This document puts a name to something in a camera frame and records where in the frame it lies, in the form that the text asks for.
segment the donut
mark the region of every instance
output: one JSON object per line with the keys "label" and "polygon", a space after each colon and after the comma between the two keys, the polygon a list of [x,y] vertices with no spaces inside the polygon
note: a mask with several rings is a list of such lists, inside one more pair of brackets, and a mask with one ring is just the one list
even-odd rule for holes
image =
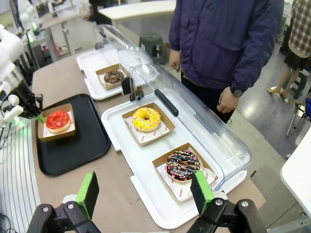
{"label": "donut", "polygon": [[192,172],[200,169],[200,161],[191,150],[180,150],[169,156],[165,168],[174,180],[190,181]]}
{"label": "donut", "polygon": [[104,76],[104,81],[107,85],[115,84],[121,82],[124,78],[124,75],[120,71],[111,71],[106,73]]}
{"label": "donut", "polygon": [[133,124],[136,129],[143,132],[151,132],[159,127],[160,114],[152,108],[139,108],[133,115]]}
{"label": "donut", "polygon": [[68,129],[70,116],[65,111],[56,111],[47,117],[45,124],[51,133],[61,133]]}

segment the black tray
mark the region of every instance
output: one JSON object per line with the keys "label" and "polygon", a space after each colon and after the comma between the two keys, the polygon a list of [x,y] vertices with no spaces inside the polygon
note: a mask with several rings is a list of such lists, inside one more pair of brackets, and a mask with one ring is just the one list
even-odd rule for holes
{"label": "black tray", "polygon": [[42,142],[36,140],[40,170],[48,176],[58,176],[104,155],[110,147],[110,139],[101,122],[92,98],[79,94],[55,103],[46,109],[70,103],[72,105],[75,135]]}

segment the red glazed donut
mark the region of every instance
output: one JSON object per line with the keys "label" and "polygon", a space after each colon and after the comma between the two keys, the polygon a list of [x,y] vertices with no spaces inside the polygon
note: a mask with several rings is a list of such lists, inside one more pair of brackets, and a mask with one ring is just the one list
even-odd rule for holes
{"label": "red glazed donut", "polygon": [[70,116],[65,111],[56,111],[47,117],[45,124],[51,133],[61,133],[68,129]]}

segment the yellow frosted donut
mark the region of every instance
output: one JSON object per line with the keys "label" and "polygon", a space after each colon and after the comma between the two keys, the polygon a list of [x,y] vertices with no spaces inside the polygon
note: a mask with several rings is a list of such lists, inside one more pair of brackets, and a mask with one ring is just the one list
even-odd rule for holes
{"label": "yellow frosted donut", "polygon": [[159,127],[160,114],[152,108],[139,108],[133,115],[133,124],[136,129],[151,132]]}

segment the chocolate sprinkle donut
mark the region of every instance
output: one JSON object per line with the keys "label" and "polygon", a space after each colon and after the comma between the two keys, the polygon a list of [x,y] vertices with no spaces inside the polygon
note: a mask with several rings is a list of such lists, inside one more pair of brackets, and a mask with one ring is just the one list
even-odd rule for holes
{"label": "chocolate sprinkle donut", "polygon": [[200,169],[200,161],[190,150],[175,151],[169,156],[165,167],[174,180],[189,181],[192,179],[192,172]]}
{"label": "chocolate sprinkle donut", "polygon": [[109,73],[106,73],[104,76],[104,81],[106,83],[114,84],[114,83],[121,82],[123,78],[124,78],[123,73],[116,70],[116,71],[111,71]]}

